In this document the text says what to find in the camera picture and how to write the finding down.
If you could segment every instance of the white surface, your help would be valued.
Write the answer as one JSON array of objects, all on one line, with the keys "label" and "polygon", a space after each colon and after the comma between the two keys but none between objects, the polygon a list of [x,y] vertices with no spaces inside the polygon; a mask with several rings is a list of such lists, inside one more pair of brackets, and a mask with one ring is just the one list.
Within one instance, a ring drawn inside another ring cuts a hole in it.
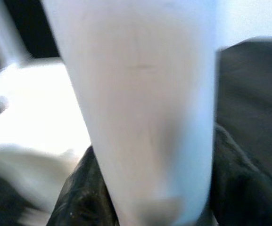
[{"label": "white surface", "polygon": [[9,108],[0,115],[0,144],[38,152],[81,156],[90,145],[66,68],[60,61],[35,60],[0,72],[0,95]]},{"label": "white surface", "polygon": [[272,0],[218,0],[218,47],[272,36]]}]

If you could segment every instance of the black fabric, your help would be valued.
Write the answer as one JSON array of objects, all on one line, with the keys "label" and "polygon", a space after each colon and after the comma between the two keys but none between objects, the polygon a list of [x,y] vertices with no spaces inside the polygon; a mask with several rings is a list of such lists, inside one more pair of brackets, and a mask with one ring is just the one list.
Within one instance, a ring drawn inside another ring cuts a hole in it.
[{"label": "black fabric", "polygon": [[116,214],[92,147],[66,180],[47,226],[114,226]]},{"label": "black fabric", "polygon": [[272,41],[220,53],[217,121],[272,174]]},{"label": "black fabric", "polygon": [[34,58],[59,57],[40,0],[3,0],[21,38]]},{"label": "black fabric", "polygon": [[26,208],[37,209],[0,177],[0,226],[22,226],[19,219]]},{"label": "black fabric", "polygon": [[210,206],[220,226],[272,226],[272,176],[216,127]]}]

